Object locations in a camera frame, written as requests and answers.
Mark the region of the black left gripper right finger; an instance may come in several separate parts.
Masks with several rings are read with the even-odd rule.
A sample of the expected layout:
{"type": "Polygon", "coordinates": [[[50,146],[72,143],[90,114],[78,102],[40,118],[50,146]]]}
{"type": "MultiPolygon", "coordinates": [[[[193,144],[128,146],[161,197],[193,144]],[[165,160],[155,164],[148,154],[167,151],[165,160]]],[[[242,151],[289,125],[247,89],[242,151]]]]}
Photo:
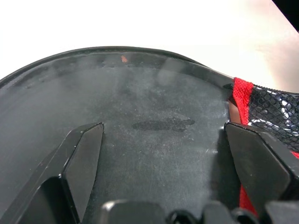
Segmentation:
{"type": "Polygon", "coordinates": [[[299,158],[267,131],[226,123],[235,169],[255,210],[270,201],[299,200],[299,158]]]}

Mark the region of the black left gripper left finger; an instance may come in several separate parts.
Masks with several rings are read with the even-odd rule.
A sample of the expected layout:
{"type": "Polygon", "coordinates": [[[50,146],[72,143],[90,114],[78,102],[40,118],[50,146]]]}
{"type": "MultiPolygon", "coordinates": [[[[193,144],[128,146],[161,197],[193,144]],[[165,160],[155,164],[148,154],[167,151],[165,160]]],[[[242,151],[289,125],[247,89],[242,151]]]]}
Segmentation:
{"type": "Polygon", "coordinates": [[[47,155],[0,224],[80,224],[96,178],[104,124],[71,130],[47,155]]]}

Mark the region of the black red mesh paddle case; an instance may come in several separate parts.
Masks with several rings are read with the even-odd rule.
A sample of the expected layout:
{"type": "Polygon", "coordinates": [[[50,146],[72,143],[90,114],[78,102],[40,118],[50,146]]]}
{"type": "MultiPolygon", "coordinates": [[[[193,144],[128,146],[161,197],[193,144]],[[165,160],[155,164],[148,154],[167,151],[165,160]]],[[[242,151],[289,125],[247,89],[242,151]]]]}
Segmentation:
{"type": "MultiPolygon", "coordinates": [[[[267,131],[299,158],[299,93],[273,90],[238,78],[230,78],[194,60],[168,51],[133,47],[76,49],[25,66],[0,80],[0,87],[19,72],[51,59],[91,53],[140,53],[164,56],[193,63],[212,71],[210,82],[229,91],[228,121],[225,124],[237,123],[267,131]]],[[[228,142],[224,126],[223,131],[228,142]]],[[[221,201],[210,200],[203,206],[200,214],[195,216],[185,209],[167,212],[155,202],[117,199],[101,205],[98,211],[99,219],[93,224],[299,224],[299,200],[270,201],[266,203],[264,210],[255,210],[241,185],[232,154],[231,158],[239,183],[238,204],[232,209],[221,201]]]]}

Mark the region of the black table tennis paddle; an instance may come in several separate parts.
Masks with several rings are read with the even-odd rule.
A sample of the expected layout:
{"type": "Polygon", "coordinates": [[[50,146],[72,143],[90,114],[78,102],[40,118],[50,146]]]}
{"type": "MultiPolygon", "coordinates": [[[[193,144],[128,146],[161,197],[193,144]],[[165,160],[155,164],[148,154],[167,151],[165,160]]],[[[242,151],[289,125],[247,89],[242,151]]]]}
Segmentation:
{"type": "Polygon", "coordinates": [[[0,87],[0,217],[38,164],[84,124],[103,122],[96,182],[84,217],[127,199],[198,216],[230,209],[239,183],[223,131],[229,91],[213,72],[140,53],[75,54],[19,72],[0,87]]]}

